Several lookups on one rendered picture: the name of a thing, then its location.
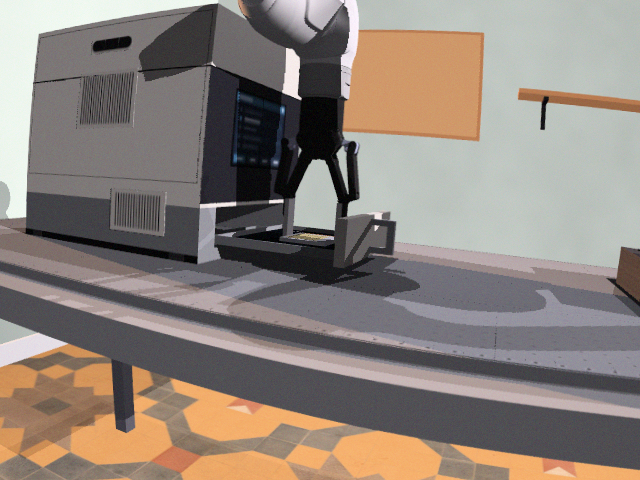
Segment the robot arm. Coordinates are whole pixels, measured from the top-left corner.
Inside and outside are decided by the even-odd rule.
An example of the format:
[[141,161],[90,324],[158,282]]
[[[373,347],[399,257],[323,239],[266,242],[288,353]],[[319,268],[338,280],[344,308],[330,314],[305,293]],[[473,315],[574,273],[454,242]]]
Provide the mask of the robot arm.
[[238,6],[259,34],[296,49],[299,97],[349,99],[358,43],[356,0],[238,0]]

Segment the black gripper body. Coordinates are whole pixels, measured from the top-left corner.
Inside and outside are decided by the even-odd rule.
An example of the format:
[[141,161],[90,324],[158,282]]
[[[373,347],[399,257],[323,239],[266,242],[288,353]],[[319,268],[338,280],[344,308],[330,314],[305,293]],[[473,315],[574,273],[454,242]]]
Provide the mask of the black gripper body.
[[327,140],[332,157],[343,146],[341,144],[344,139],[342,133],[344,106],[345,101],[336,98],[301,98],[299,132],[296,136],[296,142],[302,150],[306,139],[313,140],[314,143],[307,156],[308,159],[325,160],[319,143],[321,139]]

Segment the grey gel imager with drawer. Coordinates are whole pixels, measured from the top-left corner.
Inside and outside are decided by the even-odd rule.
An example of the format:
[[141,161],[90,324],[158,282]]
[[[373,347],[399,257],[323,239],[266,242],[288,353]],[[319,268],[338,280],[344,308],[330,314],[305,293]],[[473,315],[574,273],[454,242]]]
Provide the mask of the grey gel imager with drawer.
[[338,268],[394,255],[390,211],[337,218],[325,247],[279,241],[299,68],[219,3],[40,33],[26,234],[193,264],[254,249]]

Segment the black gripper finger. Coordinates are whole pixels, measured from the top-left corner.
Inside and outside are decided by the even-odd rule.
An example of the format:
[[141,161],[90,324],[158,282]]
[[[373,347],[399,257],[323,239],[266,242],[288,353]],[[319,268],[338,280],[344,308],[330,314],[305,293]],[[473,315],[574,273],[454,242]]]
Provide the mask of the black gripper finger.
[[[281,148],[282,153],[280,157],[278,172],[276,176],[274,192],[283,197],[283,236],[293,234],[294,225],[294,211],[295,211],[295,193],[302,181],[302,178],[311,163],[311,159],[307,156],[313,145],[312,139],[306,139],[303,149],[298,157],[298,162],[294,168],[294,171],[288,181],[290,167],[293,158],[293,150],[296,148],[296,137],[282,138]],[[288,184],[287,184],[288,181]],[[287,185],[287,186],[286,186]],[[285,188],[286,187],[286,188]]]
[[327,140],[321,139],[319,143],[325,158],[325,162],[328,165],[332,182],[335,188],[335,192],[338,198],[338,201],[337,201],[338,203],[336,207],[335,232],[334,232],[334,242],[335,242],[337,218],[347,217],[349,202],[358,200],[360,198],[358,163],[357,163],[357,154],[359,151],[360,144],[355,141],[348,141],[344,139],[341,144],[344,146],[344,151],[346,152],[348,193],[349,193],[348,194],[343,177],[342,177],[342,173],[339,167],[337,154],[332,158]]

